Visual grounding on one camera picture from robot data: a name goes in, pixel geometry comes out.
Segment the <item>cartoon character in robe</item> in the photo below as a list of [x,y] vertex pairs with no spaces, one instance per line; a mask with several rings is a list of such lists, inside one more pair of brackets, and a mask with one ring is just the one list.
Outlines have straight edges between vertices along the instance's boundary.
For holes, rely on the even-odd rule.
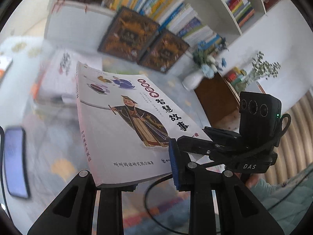
[[136,102],[128,96],[122,96],[124,106],[110,107],[117,112],[147,147],[168,147],[169,137],[165,127],[151,113],[136,107]]

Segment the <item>red circle with chinese character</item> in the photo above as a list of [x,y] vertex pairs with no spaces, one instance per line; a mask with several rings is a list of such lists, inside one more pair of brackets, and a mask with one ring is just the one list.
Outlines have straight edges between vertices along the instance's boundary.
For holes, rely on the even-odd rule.
[[143,87],[149,87],[150,85],[148,83],[142,83],[141,86]]
[[153,97],[153,98],[158,98],[160,95],[158,94],[158,93],[156,93],[156,92],[151,92],[150,94],[149,94],[151,97]]
[[151,88],[151,87],[146,87],[145,90],[146,90],[147,92],[154,92],[154,89]]

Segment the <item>metal screw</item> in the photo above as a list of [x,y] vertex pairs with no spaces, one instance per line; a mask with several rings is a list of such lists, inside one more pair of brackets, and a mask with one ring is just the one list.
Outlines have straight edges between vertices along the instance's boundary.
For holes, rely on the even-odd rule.
[[224,175],[225,175],[225,177],[230,178],[233,176],[233,173],[230,170],[226,170],[226,171],[224,171]]
[[197,167],[197,164],[194,163],[194,162],[190,162],[190,163],[188,163],[188,167],[189,167],[190,169],[194,169],[194,168]]
[[86,170],[82,170],[80,173],[79,173],[79,176],[80,177],[85,177],[85,176],[87,176],[88,175],[88,171],[86,171]]

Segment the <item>smartphone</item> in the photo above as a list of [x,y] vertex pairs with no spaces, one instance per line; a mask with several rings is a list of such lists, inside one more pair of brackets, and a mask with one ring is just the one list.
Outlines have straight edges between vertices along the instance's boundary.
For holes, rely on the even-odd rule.
[[30,197],[25,166],[26,132],[22,127],[7,128],[4,137],[4,172],[11,196]]

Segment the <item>dark book set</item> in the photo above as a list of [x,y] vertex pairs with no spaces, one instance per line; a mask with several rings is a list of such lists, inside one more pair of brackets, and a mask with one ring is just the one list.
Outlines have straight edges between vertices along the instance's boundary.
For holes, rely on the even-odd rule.
[[167,72],[189,48],[181,38],[126,7],[122,7],[98,49],[151,69]]

